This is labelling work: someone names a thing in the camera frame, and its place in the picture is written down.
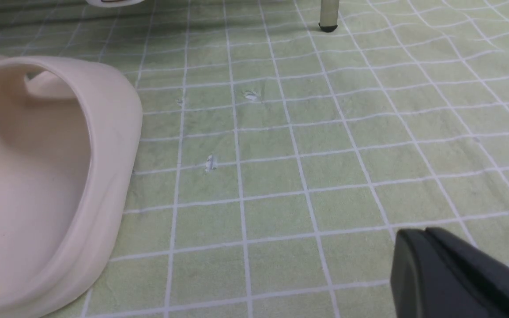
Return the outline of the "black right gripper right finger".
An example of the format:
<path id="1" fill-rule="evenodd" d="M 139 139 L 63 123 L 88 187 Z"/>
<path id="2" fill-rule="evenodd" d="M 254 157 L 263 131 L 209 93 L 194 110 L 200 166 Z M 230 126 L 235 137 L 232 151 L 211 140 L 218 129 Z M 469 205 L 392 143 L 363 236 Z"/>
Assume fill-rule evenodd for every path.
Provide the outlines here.
<path id="1" fill-rule="evenodd" d="M 509 318 L 509 266 L 440 227 L 425 229 L 449 255 L 469 288 Z"/>

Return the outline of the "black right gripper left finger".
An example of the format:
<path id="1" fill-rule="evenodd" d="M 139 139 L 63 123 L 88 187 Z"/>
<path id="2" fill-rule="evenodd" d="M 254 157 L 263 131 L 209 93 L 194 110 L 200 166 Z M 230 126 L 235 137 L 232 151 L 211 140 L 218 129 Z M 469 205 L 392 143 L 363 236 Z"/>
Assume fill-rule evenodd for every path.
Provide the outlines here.
<path id="1" fill-rule="evenodd" d="M 397 232 L 390 274 L 398 318 L 490 318 L 419 229 Z"/>

